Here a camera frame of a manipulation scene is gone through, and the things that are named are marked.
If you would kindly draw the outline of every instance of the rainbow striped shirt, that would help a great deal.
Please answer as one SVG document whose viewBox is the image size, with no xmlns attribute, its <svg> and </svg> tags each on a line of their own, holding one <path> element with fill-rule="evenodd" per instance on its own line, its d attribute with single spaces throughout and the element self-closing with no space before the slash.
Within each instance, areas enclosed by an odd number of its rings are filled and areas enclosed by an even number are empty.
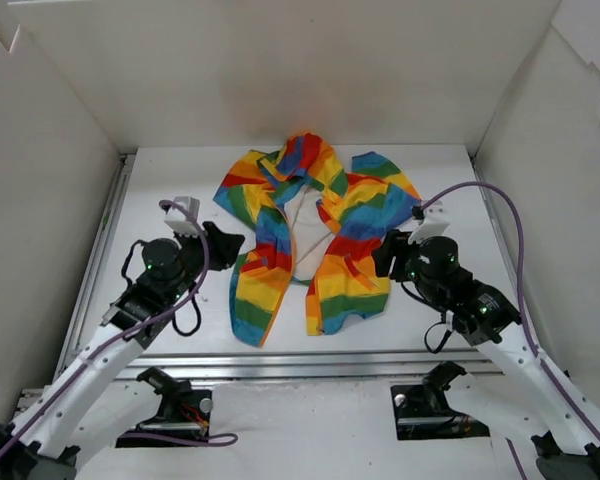
<svg viewBox="0 0 600 480">
<path fill-rule="evenodd" d="M 321 192 L 317 215 L 335 235 L 306 297 L 309 335 L 338 332 L 349 315 L 384 310 L 389 280 L 375 274 L 371 252 L 411 216 L 420 197 L 407 177 L 374 152 L 346 173 L 322 138 L 292 137 L 277 152 L 251 151 L 229 171 L 214 201 L 255 230 L 256 247 L 238 257 L 230 284 L 233 333 L 262 346 L 293 280 L 295 245 L 285 203 L 303 186 Z"/>
</svg>

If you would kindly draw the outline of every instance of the colorful striped garment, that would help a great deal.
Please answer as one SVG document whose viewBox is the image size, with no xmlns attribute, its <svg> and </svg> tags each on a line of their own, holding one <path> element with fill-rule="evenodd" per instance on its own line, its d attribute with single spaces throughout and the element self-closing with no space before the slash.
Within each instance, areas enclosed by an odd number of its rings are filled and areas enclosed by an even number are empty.
<svg viewBox="0 0 600 480">
<path fill-rule="evenodd" d="M 409 219 L 420 197 L 377 153 L 354 157 L 351 170 L 322 138 L 305 134 L 277 152 L 249 152 L 222 181 L 214 201 L 256 233 L 256 247 L 240 255 L 230 285 L 231 325 L 243 342 L 264 344 L 293 280 L 295 245 L 284 207 L 305 185 L 322 193 L 316 214 L 335 235 L 309 284 L 308 334 L 331 335 L 349 315 L 384 310 L 389 280 L 376 276 L 371 252 Z"/>
</svg>

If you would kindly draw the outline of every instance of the metal frame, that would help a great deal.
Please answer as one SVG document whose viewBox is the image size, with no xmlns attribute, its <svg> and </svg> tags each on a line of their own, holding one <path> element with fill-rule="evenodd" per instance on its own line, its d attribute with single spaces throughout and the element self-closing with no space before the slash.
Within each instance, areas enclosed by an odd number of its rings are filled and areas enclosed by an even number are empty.
<svg viewBox="0 0 600 480">
<path fill-rule="evenodd" d="M 116 173 L 107 205 L 103 213 L 103 228 L 96 237 L 87 271 L 71 318 L 69 332 L 62 350 L 56 377 L 70 363 L 77 349 L 93 291 L 101 270 L 106 265 L 117 226 L 135 155 L 130 155 Z M 473 165 L 474 175 L 482 180 Z M 498 224 L 492 200 L 482 192 L 491 219 L 500 252 L 509 278 L 515 285 L 515 269 L 504 236 Z M 288 380 L 342 378 L 401 378 L 414 379 L 427 374 L 439 362 L 452 360 L 473 374 L 500 374 L 500 370 L 476 350 L 450 349 L 438 355 L 420 351 L 352 351 L 311 352 L 293 354 L 236 354 L 236 355 L 143 355 L 132 362 L 117 380 L 134 380 L 140 372 L 151 366 L 164 369 L 177 379 L 189 379 L 194 385 L 214 385 L 228 381 L 284 382 Z"/>
</svg>

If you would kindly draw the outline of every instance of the robotic arm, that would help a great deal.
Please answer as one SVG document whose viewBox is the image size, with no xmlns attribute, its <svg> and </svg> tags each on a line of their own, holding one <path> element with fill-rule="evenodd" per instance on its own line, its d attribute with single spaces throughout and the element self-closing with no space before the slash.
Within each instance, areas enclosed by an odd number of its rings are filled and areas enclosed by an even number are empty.
<svg viewBox="0 0 600 480">
<path fill-rule="evenodd" d="M 155 368 L 135 384 L 112 384 L 173 321 L 175 313 L 169 312 L 176 301 L 187 292 L 193 296 L 204 266 L 229 268 L 244 242 L 242 235 L 204 222 L 203 245 L 194 228 L 197 200 L 177 197 L 166 204 L 165 222 L 175 240 L 137 242 L 143 245 L 144 272 L 135 282 L 129 280 L 92 340 L 38 403 L 11 424 L 0 425 L 0 480 L 72 480 L 104 446 L 191 396 L 188 382 L 176 382 Z"/>
<path fill-rule="evenodd" d="M 389 232 L 373 253 L 376 273 L 412 283 L 419 300 L 440 312 L 451 331 L 462 335 L 511 377 L 535 411 L 526 411 L 480 387 L 476 378 L 452 362 L 440 364 L 424 379 L 432 402 L 466 413 L 509 439 L 532 441 L 538 452 L 537 466 L 548 480 L 600 479 L 600 440 L 560 389 L 599 432 L 600 409 L 539 345 L 528 342 L 518 310 L 502 292 L 475 279 L 460 265 L 457 243 L 442 236 L 448 225 L 443 213 L 440 204 L 427 211 L 415 207 L 414 218 L 420 226 L 414 232 Z"/>
</svg>

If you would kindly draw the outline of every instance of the rainbow fabric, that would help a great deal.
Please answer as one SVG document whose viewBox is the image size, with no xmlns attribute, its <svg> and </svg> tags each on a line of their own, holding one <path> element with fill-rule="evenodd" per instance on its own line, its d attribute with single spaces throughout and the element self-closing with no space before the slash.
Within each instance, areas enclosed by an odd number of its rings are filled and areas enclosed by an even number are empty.
<svg viewBox="0 0 600 480">
<path fill-rule="evenodd" d="M 411 216 L 420 197 L 407 177 L 374 152 L 353 158 L 346 173 L 333 148 L 305 134 L 277 152 L 251 151 L 229 171 L 214 201 L 255 230 L 256 247 L 240 255 L 230 284 L 233 333 L 262 346 L 292 281 L 294 242 L 285 203 L 304 185 L 320 191 L 317 215 L 335 238 L 309 285 L 309 335 L 331 335 L 345 318 L 384 310 L 389 280 L 375 274 L 371 252 Z"/>
</svg>

